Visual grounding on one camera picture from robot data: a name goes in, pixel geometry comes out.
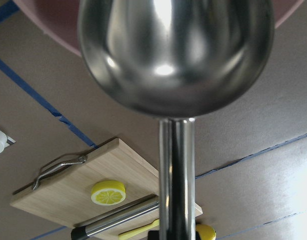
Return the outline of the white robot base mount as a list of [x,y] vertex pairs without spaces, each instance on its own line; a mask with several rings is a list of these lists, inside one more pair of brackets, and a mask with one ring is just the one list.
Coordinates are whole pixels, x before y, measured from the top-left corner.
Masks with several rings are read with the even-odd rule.
[[0,130],[0,153],[2,153],[5,148],[13,145],[14,143],[16,143],[16,141],[13,138]]

